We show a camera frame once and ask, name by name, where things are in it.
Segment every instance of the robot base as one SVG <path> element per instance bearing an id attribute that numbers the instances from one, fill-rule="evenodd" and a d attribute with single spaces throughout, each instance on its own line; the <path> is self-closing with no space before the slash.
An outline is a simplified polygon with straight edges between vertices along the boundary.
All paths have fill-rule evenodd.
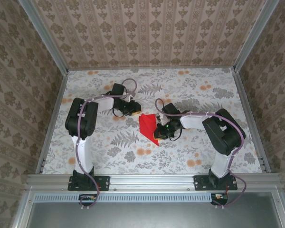
<path id="1" fill-rule="evenodd" d="M 89 174 L 95 179 L 100 191 L 109 191 L 110 176 L 94 176 L 94 168 Z M 73 170 L 73 176 L 69 179 L 67 190 L 96 191 L 96 186 L 87 175 Z"/>
<path id="2" fill-rule="evenodd" d="M 194 176 L 193 180 L 195 191 L 226 190 L 226 188 L 238 190 L 236 178 L 230 173 L 223 178 L 218 178 L 209 170 L 209 175 Z"/>

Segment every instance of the table surface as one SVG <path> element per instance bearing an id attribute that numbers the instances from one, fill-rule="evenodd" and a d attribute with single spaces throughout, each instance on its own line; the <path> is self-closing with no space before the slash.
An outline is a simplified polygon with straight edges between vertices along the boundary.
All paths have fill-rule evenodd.
<path id="1" fill-rule="evenodd" d="M 43 174 L 71 174 L 74 169 L 75 151 L 65 129 L 73 99 L 99 96 L 126 78 L 137 81 L 135 100 L 142 105 L 144 114 L 158 114 L 156 98 L 162 98 L 166 104 L 172 102 L 181 112 L 227 109 L 246 133 L 232 171 L 261 172 L 231 70 L 192 68 L 70 71 Z M 124 85 L 128 90 L 134 88 L 131 81 Z M 140 134 L 138 115 L 117 118 L 112 111 L 98 114 L 91 137 L 96 174 L 208 173 L 216 153 L 205 131 L 184 130 L 177 141 L 160 141 L 160 146 L 156 146 Z"/>

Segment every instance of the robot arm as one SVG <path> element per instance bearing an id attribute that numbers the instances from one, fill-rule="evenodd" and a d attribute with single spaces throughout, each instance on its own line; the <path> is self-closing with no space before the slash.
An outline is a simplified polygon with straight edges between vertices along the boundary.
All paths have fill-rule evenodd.
<path id="1" fill-rule="evenodd" d="M 112 91 L 108 92 L 107 95 L 126 95 L 125 87 L 121 84 L 114 84 Z M 70 111 L 66 118 L 66 129 L 69 135 L 72 137 L 74 148 L 76 148 L 76 143 L 78 140 L 77 134 L 77 124 L 79 113 L 81 111 L 82 105 L 84 104 L 84 99 L 75 98 L 71 105 Z M 141 112 L 141 106 L 139 103 L 133 100 L 133 96 L 125 96 L 125 98 L 113 98 L 113 97 L 103 97 L 89 102 L 85 105 L 80 123 L 80 139 L 78 145 L 78 158 L 82 168 L 94 176 L 94 166 L 93 157 L 91 153 L 91 147 L 89 141 L 91 140 L 91 135 L 95 130 L 95 124 L 97 119 L 97 112 L 102 112 L 104 110 L 117 109 L 123 113 L 123 115 L 134 115 Z M 89 190 L 91 189 L 93 183 L 87 175 L 84 174 L 83 170 L 79 166 L 79 162 L 76 157 L 75 168 L 73 171 L 73 176 L 69 182 L 69 190 Z"/>
<path id="2" fill-rule="evenodd" d="M 167 114 L 181 114 L 172 103 L 164 106 L 162 111 Z M 216 115 L 230 120 L 240 129 L 243 137 L 246 137 L 243 129 L 227 110 L 220 109 Z M 241 137 L 237 130 L 230 123 L 215 116 L 185 115 L 167 116 L 167 118 L 169 122 L 165 125 L 157 124 L 157 129 L 154 132 L 155 139 L 174 137 L 174 133 L 178 129 L 196 128 L 206 131 L 213 147 L 217 150 L 214 163 L 209 170 L 209 181 L 214 188 L 219 187 L 224 177 L 229 173 L 228 165 L 233 151 L 241 144 Z"/>

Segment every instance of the red fabric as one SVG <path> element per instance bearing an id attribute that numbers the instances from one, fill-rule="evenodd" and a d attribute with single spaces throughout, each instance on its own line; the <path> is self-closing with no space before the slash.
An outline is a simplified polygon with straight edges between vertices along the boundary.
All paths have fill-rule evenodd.
<path id="1" fill-rule="evenodd" d="M 156 116 L 155 114 L 145 115 L 141 114 L 139 116 L 139 132 L 147 137 L 150 141 L 158 144 L 158 140 L 154 139 L 154 131 L 156 130 Z"/>

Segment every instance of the patterned wallpaper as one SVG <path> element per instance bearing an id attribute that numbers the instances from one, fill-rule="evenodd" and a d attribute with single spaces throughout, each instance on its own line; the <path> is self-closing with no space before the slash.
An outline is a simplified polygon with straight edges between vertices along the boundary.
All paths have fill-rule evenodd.
<path id="1" fill-rule="evenodd" d="M 69 68 L 233 65 L 266 0 L 33 0 Z"/>
<path id="2" fill-rule="evenodd" d="M 0 228 L 35 172 L 61 79 L 20 4 L 0 0 Z"/>
<path id="3" fill-rule="evenodd" d="M 240 74 L 273 172 L 285 189 L 285 0 L 281 0 Z"/>

